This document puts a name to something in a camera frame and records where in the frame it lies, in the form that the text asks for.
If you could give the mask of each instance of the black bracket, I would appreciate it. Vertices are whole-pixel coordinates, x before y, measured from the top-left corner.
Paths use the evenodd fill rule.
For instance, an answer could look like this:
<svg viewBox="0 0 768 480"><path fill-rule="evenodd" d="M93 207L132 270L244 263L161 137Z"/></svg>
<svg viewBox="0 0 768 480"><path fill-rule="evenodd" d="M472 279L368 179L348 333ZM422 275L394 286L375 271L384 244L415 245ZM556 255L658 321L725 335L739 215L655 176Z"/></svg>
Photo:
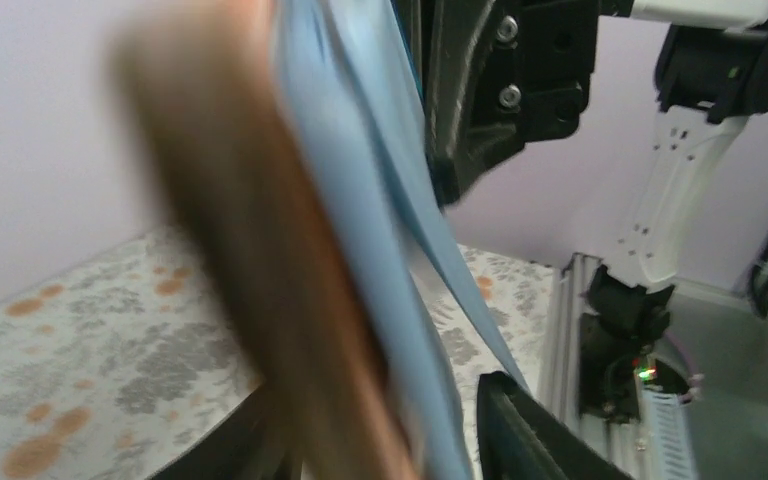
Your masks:
<svg viewBox="0 0 768 480"><path fill-rule="evenodd" d="M708 122L768 112L768 20L744 32L672 26L658 59L662 111L708 112Z"/></svg>
<svg viewBox="0 0 768 480"><path fill-rule="evenodd" d="M526 143L578 129L595 67L598 0L393 2L420 66L426 157L441 206Z"/></svg>
<svg viewBox="0 0 768 480"><path fill-rule="evenodd" d="M600 266L587 291L597 315L580 319L579 407L611 421L639 418L632 362L651 351L670 325L675 286L648 292L629 287Z"/></svg>
<svg viewBox="0 0 768 480"><path fill-rule="evenodd" d="M631 480L502 372L481 375L478 451L485 480Z"/></svg>

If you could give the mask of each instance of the green led light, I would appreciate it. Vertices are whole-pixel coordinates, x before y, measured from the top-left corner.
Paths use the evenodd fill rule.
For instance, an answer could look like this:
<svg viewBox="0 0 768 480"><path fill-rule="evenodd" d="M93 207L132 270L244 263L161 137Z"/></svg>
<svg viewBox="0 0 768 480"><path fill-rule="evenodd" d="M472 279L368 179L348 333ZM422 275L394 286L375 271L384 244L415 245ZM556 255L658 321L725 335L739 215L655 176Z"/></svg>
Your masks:
<svg viewBox="0 0 768 480"><path fill-rule="evenodd" d="M641 380L650 380L655 376L655 369L650 368L649 370L642 370L637 374L637 376L640 377Z"/></svg>

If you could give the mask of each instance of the black cable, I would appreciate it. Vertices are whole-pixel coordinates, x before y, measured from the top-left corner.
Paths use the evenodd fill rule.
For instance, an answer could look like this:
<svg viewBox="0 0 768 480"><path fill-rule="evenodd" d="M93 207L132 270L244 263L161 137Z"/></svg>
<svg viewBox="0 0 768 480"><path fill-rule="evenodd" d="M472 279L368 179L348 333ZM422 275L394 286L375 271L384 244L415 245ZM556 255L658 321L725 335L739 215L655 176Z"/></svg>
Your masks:
<svg viewBox="0 0 768 480"><path fill-rule="evenodd" d="M614 371L616 370L617 366L625 361L634 361L635 358L637 358L638 354L636 353L630 353L623 355L621 357L618 357L616 360L608 364L608 368L605 369L605 379L603 384L603 389L605 391L605 399L610 402L613 405L617 404L617 399L614 395L614 389L613 389L613 383L614 383Z"/></svg>

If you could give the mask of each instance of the white vent grille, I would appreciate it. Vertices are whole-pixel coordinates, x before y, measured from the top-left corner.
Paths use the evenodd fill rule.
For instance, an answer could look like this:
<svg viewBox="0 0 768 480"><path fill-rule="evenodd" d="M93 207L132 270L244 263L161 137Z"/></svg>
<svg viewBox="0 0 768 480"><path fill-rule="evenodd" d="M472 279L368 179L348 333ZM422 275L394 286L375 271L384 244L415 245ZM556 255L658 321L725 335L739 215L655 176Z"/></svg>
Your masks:
<svg viewBox="0 0 768 480"><path fill-rule="evenodd" d="M687 419L677 395L649 390L642 392L647 404L646 423L651 429L650 448L655 478L661 480L696 480L693 450L687 431Z"/></svg>

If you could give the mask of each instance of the table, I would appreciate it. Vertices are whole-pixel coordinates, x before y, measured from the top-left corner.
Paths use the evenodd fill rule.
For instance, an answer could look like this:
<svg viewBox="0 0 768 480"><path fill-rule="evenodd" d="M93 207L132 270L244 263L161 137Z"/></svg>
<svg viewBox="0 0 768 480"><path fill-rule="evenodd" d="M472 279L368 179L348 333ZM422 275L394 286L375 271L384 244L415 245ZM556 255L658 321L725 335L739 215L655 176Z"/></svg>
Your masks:
<svg viewBox="0 0 768 480"><path fill-rule="evenodd" d="M462 253L536 388L557 272ZM260 384L219 321L200 263L165 226L0 305L0 479L142 480ZM477 462L476 382L500 366L451 295L427 307Z"/></svg>

